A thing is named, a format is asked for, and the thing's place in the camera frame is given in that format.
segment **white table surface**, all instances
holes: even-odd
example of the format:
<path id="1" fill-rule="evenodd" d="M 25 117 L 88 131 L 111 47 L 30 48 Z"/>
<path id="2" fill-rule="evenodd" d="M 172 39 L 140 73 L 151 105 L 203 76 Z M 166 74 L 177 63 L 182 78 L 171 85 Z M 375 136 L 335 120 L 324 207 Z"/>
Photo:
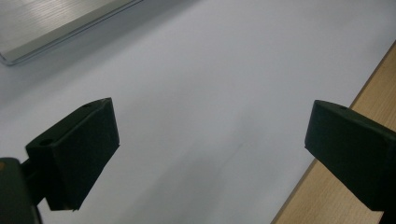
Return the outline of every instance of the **white table surface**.
<path id="1" fill-rule="evenodd" d="M 270 223 L 313 159 L 313 101 L 350 105 L 395 38 L 393 0 L 145 0 L 0 65 L 0 155 L 110 96 L 121 147 L 46 224 Z"/>

